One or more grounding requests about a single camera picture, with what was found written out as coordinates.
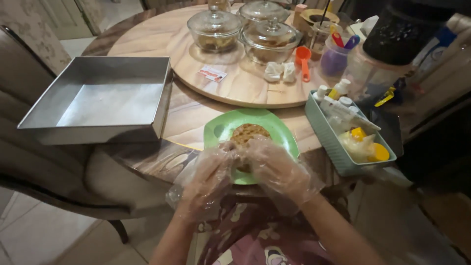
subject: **wallpaper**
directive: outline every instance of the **wallpaper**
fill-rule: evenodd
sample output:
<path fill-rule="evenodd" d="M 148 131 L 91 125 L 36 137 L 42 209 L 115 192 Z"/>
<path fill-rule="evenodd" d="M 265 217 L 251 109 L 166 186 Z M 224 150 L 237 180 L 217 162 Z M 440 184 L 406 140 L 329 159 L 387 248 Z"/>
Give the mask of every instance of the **wallpaper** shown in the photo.
<path fill-rule="evenodd" d="M 103 20 L 103 13 L 97 0 L 78 0 L 82 6 L 85 15 L 90 20 L 93 35 L 100 35 L 100 23 Z"/>
<path fill-rule="evenodd" d="M 35 10 L 33 0 L 0 0 L 0 25 L 13 30 L 54 73 L 59 74 L 70 62 L 70 56 Z"/>

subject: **glass lid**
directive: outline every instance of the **glass lid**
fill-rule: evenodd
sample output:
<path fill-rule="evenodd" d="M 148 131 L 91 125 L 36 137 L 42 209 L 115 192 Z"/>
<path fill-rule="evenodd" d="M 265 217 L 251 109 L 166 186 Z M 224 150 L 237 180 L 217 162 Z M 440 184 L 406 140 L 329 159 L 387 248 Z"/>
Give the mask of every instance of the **glass lid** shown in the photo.
<path fill-rule="evenodd" d="M 239 14 L 250 20 L 267 20 L 278 18 L 285 21 L 289 17 L 289 12 L 277 3 L 263 0 L 247 3 L 240 7 Z"/>
<path fill-rule="evenodd" d="M 248 44 L 268 49 L 294 48 L 302 38 L 299 31 L 276 18 L 250 23 L 242 35 Z"/>
<path fill-rule="evenodd" d="M 214 36 L 235 33 L 242 28 L 242 22 L 237 15 L 219 11 L 216 6 L 211 6 L 211 10 L 192 16 L 187 27 L 198 34 Z"/>

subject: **hand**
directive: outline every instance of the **hand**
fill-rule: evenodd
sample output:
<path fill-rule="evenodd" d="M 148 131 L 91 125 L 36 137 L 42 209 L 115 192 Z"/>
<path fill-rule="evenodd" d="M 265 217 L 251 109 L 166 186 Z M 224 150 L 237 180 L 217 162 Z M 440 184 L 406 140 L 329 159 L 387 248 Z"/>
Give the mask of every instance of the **hand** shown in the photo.
<path fill-rule="evenodd" d="M 246 160 L 251 165 L 254 177 L 269 188 L 288 196 L 298 206 L 324 187 L 315 173 L 310 173 L 271 139 L 256 135 L 248 144 Z"/>
<path fill-rule="evenodd" d="M 213 204 L 219 203 L 230 186 L 230 173 L 234 163 L 234 144 L 227 141 L 217 148 L 203 150 L 194 165 L 193 179 L 185 185 L 177 213 L 196 220 Z"/>

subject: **small card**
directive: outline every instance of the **small card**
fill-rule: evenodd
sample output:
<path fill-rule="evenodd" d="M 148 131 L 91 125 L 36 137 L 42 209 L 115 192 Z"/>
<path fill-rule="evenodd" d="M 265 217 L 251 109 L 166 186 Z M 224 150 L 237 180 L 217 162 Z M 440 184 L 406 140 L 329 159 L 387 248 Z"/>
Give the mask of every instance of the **small card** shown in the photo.
<path fill-rule="evenodd" d="M 217 69 L 211 68 L 209 66 L 203 66 L 201 70 L 198 72 L 200 75 L 212 80 L 214 82 L 221 82 L 221 80 L 226 77 L 226 73 L 219 71 Z"/>

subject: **plastic basket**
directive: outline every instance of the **plastic basket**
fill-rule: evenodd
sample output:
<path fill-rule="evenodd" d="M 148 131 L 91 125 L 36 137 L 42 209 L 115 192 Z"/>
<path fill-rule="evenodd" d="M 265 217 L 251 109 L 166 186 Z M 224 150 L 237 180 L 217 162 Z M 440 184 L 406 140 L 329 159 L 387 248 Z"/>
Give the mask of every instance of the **plastic basket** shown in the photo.
<path fill-rule="evenodd" d="M 358 164 L 354 162 L 350 155 L 347 153 L 345 148 L 340 144 L 337 136 L 333 132 L 332 127 L 330 124 L 327 122 L 326 117 L 321 111 L 321 108 L 317 104 L 317 102 L 312 98 L 312 93 L 315 91 L 311 91 L 308 100 L 306 102 L 306 117 L 309 120 L 309 123 L 311 124 L 312 129 L 314 129 L 314 132 L 316 133 L 317 138 L 319 139 L 319 142 L 322 144 L 322 147 L 325 148 L 327 151 L 327 154 L 329 155 L 330 159 L 332 160 L 333 165 L 335 166 L 335 169 L 337 170 L 338 174 L 342 177 L 346 176 L 352 176 L 352 175 L 358 175 L 358 174 L 364 174 L 364 169 L 363 167 L 365 166 L 387 166 L 391 162 L 396 160 L 396 155 L 394 152 L 391 150 L 389 145 L 386 143 L 386 141 L 381 137 L 381 135 L 376 132 L 376 137 L 374 139 L 374 142 L 377 142 L 384 146 L 389 154 L 389 160 L 387 161 L 381 161 L 381 162 L 371 162 L 371 163 L 361 163 Z"/>

